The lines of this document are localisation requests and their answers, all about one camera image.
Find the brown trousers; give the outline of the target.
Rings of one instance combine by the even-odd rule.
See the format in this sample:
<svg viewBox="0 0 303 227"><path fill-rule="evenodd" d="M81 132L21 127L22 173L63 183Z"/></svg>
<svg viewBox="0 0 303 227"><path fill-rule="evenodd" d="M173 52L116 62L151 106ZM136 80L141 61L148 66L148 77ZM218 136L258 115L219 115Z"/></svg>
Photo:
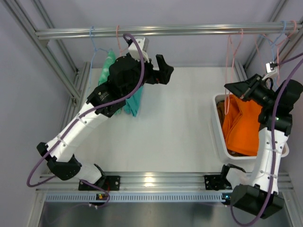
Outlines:
<svg viewBox="0 0 303 227"><path fill-rule="evenodd" d="M220 123L223 124L224 119L225 119L225 101L219 101L216 104L217 112L218 112L218 117L220 120Z"/></svg>

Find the pink hanger with orange trousers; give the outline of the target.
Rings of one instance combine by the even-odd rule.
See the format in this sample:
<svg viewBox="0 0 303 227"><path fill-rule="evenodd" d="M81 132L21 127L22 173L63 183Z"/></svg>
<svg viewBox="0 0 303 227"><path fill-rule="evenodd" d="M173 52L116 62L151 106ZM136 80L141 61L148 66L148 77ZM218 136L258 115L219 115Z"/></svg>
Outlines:
<svg viewBox="0 0 303 227"><path fill-rule="evenodd" d="M226 51L226 60L225 60L225 83L233 82L233 75L234 75L234 64L235 64L235 57L237 55L238 49L242 43L244 31L241 28L239 31L240 40L236 47L234 47L234 42L232 40L232 36L228 35L227 38L227 51ZM226 88L224 90L224 114L229 113L230 108L230 94L231 92L228 91Z"/></svg>

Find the orange trousers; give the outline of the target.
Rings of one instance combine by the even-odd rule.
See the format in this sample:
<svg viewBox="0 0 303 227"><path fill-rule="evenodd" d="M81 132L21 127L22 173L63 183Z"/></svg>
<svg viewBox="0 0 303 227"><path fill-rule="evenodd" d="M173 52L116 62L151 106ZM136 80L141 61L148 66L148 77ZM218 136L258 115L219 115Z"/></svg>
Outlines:
<svg viewBox="0 0 303 227"><path fill-rule="evenodd" d="M244 102L235 95L230 95L228 100L229 110L222 126L225 145L228 151L237 155L256 156L261 106L253 100Z"/></svg>

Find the blue hanger with brown trousers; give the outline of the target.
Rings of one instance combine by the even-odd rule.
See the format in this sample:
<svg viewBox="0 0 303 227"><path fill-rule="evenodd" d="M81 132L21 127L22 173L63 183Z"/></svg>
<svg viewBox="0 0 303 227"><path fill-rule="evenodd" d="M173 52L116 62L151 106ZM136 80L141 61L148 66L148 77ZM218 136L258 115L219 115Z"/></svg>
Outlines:
<svg viewBox="0 0 303 227"><path fill-rule="evenodd" d="M282 44L287 40L288 35L286 35L286 38L282 39L281 37L283 35L285 35L285 30L286 30L286 21L281 21L283 23L283 30L282 32L274 39L270 39L267 35L265 34L261 34L258 37L261 38L261 41L267 40L268 45L270 47L270 51L271 51L271 61L273 63L279 63L279 49L282 46ZM262 71L263 71L263 75L267 78L270 78L273 80L272 85L274 89L278 89L279 86L279 80L280 80L280 75L279 75L279 66L276 66L276 69L274 67L273 71L276 71L276 74L272 77L269 77L269 72L266 69L266 63L263 61L262 55L260 53L260 48L257 47L257 40L255 38L255 46L257 49L257 53L258 53L258 59L260 61L261 67L262 67Z"/></svg>

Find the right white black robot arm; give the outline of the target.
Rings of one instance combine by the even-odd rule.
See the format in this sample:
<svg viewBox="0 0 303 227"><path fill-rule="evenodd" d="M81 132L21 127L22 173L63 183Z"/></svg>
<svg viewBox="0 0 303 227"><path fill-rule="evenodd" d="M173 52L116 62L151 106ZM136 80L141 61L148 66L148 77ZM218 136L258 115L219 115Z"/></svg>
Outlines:
<svg viewBox="0 0 303 227"><path fill-rule="evenodd" d="M221 174L232 187L230 207L252 214L256 219L266 219L284 206L284 199L278 195L279 165L293 125L290 112L303 86L287 79L273 91L256 74L246 81L225 84L225 88L239 99L254 101L262 107L258 117L259 147L251 176L247 177L243 168L232 164L222 168Z"/></svg>

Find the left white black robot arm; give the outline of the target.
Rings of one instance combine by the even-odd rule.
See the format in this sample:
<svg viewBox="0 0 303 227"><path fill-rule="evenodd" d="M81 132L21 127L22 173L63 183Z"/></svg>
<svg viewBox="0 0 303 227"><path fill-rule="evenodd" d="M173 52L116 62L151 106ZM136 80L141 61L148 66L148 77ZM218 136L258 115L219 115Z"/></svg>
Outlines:
<svg viewBox="0 0 303 227"><path fill-rule="evenodd" d="M37 145L54 176L63 181L77 178L94 185L104 182L104 172L98 165L82 163L74 153L97 126L126 105L136 87L145 83L168 84L174 68L161 54L156 55L156 60L158 70L151 62L140 62L130 54L117 58L109 67L106 82L93 90L74 119L54 139Z"/></svg>

